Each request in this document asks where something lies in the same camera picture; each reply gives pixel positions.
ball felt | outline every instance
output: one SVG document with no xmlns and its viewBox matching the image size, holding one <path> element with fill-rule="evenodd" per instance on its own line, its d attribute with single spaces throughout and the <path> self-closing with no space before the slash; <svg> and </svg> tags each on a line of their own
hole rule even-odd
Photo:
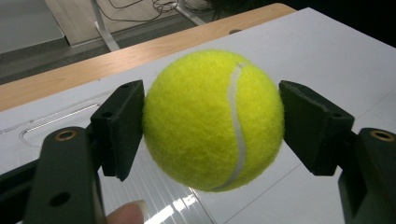
<svg viewBox="0 0 396 224">
<path fill-rule="evenodd" d="M 273 81 L 241 55 L 196 51 L 169 64 L 146 97 L 143 130 L 152 158 L 176 181 L 235 189 L 273 162 L 284 132 Z"/>
</svg>

wooden tabletop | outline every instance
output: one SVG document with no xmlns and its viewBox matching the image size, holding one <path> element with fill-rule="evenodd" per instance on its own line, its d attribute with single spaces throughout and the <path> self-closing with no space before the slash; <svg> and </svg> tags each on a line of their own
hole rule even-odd
<svg viewBox="0 0 396 224">
<path fill-rule="evenodd" d="M 226 36 L 232 30 L 244 30 L 294 11 L 293 8 L 282 4 L 272 4 L 1 85 L 0 111 L 115 75 L 183 49 Z"/>
</svg>

table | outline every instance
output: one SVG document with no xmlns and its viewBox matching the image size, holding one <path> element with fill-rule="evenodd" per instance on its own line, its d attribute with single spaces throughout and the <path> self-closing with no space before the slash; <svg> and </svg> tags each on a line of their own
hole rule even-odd
<svg viewBox="0 0 396 224">
<path fill-rule="evenodd" d="M 12 130 L 0 134 L 0 169 L 37 157 L 40 137 L 48 131 L 46 128 L 50 129 L 49 125 L 42 125 L 44 119 L 53 124 L 57 118 L 64 118 L 64 122 L 52 128 L 62 125 L 83 127 L 87 125 L 89 110 L 95 109 L 119 85 L 143 79 L 148 90 L 161 70 L 176 58 L 198 49 L 213 48 L 246 56 L 266 71 L 275 83 L 289 80 L 312 88 L 356 118 L 354 132 L 363 127 L 374 127 L 396 133 L 396 49 L 306 8 L 233 35 L 176 50 L 164 57 L 158 51 L 160 56 L 154 53 L 154 60 L 141 62 L 140 66 L 130 69 L 129 64 L 121 62 L 119 66 L 123 64 L 124 67 L 114 76 L 96 70 L 101 75 L 91 82 L 83 77 L 80 84 L 84 85 L 76 85 L 74 79 L 67 77 L 48 82 L 44 79 L 35 83 L 41 85 L 39 89 L 46 85 L 49 90 L 53 89 L 51 85 L 71 84 L 72 87 L 56 94 L 45 93 L 47 97 L 34 102 L 37 96 L 32 99 L 15 93 L 14 98 L 21 97 L 30 103 L 19 103 L 0 113 L 2 127 L 14 125 Z M 104 59 L 102 63 L 104 67 L 119 69 Z M 89 73 L 90 66 L 92 64 L 87 63 L 69 72 Z M 24 87 L 20 85 L 21 91 L 29 94 Z M 67 120 L 71 118 L 68 115 L 74 114 L 78 116 Z M 153 212 L 148 223 L 333 224 L 344 222 L 337 187 L 339 175 L 338 169 L 332 177 L 312 176 L 283 144 L 275 162 L 248 185 L 223 193 L 206 193 L 180 186 L 163 175 L 142 141 L 126 181 L 121 184 L 104 178 L 102 184 L 107 212 L 130 200 L 145 199 L 149 211 Z"/>
<path fill-rule="evenodd" d="M 228 35 L 232 30 L 244 30 L 270 21 L 295 10 L 282 4 L 261 7 L 223 20 L 213 21 L 172 35 L 74 63 L 33 77 L 0 86 L 0 111 L 83 85 L 90 81 L 112 76 Z"/>
</svg>

yellow tennis ball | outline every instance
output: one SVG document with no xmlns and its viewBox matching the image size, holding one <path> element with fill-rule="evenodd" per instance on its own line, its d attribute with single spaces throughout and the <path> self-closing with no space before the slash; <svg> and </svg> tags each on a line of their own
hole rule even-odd
<svg viewBox="0 0 396 224">
<path fill-rule="evenodd" d="M 246 58 L 197 51 L 158 75 L 143 130 L 168 175 L 194 189 L 224 191 L 250 182 L 275 159 L 283 105 L 273 81 Z"/>
</svg>

tennis ball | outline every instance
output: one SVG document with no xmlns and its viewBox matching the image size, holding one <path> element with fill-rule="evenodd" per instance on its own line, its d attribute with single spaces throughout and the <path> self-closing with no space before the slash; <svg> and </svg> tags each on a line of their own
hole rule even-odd
<svg viewBox="0 0 396 224">
<path fill-rule="evenodd" d="M 273 81 L 246 58 L 196 51 L 153 82 L 143 130 L 152 158 L 176 181 L 225 191 L 250 182 L 275 159 L 283 105 Z"/>
</svg>

